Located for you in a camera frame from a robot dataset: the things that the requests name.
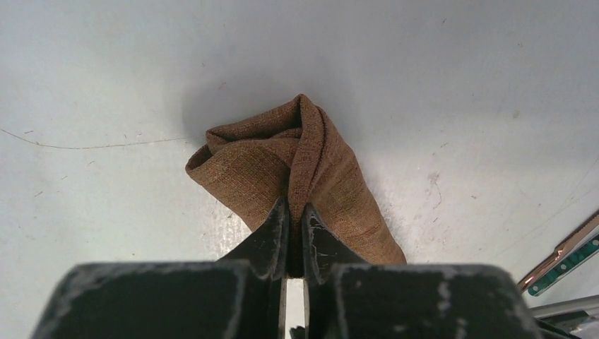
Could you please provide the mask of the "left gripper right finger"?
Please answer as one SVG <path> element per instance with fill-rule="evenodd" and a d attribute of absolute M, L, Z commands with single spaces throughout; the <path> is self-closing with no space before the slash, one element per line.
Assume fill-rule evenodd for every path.
<path fill-rule="evenodd" d="M 302 216 L 307 338 L 541 338 L 495 266 L 372 265 L 313 206 Z"/>

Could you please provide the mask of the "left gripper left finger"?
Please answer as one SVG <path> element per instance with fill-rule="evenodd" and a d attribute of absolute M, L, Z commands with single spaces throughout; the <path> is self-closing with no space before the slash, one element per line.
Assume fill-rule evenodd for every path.
<path fill-rule="evenodd" d="M 204 262 L 87 263 L 57 284 L 34 338 L 283 338 L 287 200 Z"/>

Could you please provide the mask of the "brown cloth napkin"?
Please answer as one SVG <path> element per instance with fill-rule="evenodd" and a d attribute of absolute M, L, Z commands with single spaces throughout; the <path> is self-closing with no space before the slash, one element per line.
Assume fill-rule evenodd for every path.
<path fill-rule="evenodd" d="M 209 194 L 250 230 L 266 220 L 275 201 L 290 211 L 287 274 L 303 276 L 301 217 L 312 205 L 324 224 L 369 263 L 404 264 L 369 190 L 356 155 L 325 111 L 306 95 L 206 132 L 206 144 L 185 167 Z"/>

